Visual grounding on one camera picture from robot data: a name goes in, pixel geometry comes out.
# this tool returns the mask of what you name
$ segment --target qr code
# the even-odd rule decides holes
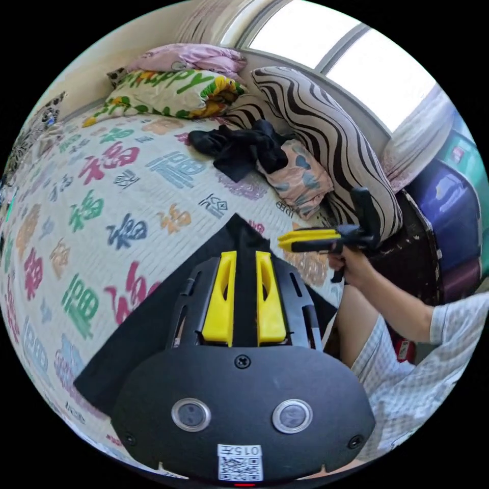
[[[219,457],[219,480],[241,482],[263,480],[261,457]]]

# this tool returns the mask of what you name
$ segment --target screw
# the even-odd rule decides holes
[[[363,436],[361,434],[358,434],[348,442],[348,448],[350,450],[353,450],[357,448],[362,442],[363,442]]]
[[[251,365],[251,360],[246,355],[238,355],[234,360],[234,365],[240,369],[248,368]]]
[[[126,442],[133,447],[136,444],[136,438],[131,433],[126,433]]]

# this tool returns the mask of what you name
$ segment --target person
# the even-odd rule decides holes
[[[334,270],[344,269],[348,284],[334,323],[340,359],[363,385],[376,420],[356,460],[343,471],[400,445],[446,399],[481,336],[489,292],[431,307],[380,275],[360,251],[344,247],[341,255],[330,253],[328,262]],[[386,322],[406,339],[437,347],[416,366],[400,363]]]

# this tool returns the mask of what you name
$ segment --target window frame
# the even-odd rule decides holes
[[[291,58],[285,58],[283,56],[275,55],[270,52],[260,51],[258,49],[250,48],[250,44],[253,42],[260,30],[265,24],[284,6],[290,3],[292,0],[273,0],[268,4],[255,19],[248,24],[239,40],[236,42],[234,48],[242,51],[243,53],[249,53],[253,55],[262,56],[272,61],[279,61],[286,65],[292,65],[299,69],[301,72],[307,73],[309,77],[315,78],[320,83],[330,85],[335,90],[338,90],[345,97],[347,97],[354,105],[356,105],[361,111],[363,111],[369,118],[376,124],[376,126],[386,135],[388,139],[392,138],[392,131],[383,123],[383,121],[365,105],[355,95],[350,93],[347,89],[335,83],[328,78],[328,73],[340,60],[341,57],[349,50],[354,43],[361,39],[371,28],[362,22],[350,29],[341,39],[323,56],[321,61],[314,67],[310,68],[305,66]]]

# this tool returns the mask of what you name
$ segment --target quilt with chinese characters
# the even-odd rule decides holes
[[[294,228],[321,225],[320,213],[302,221],[260,174],[234,183],[189,145],[192,130],[234,127],[225,119],[133,116],[82,128],[86,117],[63,123],[55,144],[15,175],[19,189],[3,226],[0,306],[12,345],[51,408],[99,450],[140,467],[73,381],[233,214],[270,239],[272,251],[336,307],[342,284],[331,283],[324,255],[276,246]]]

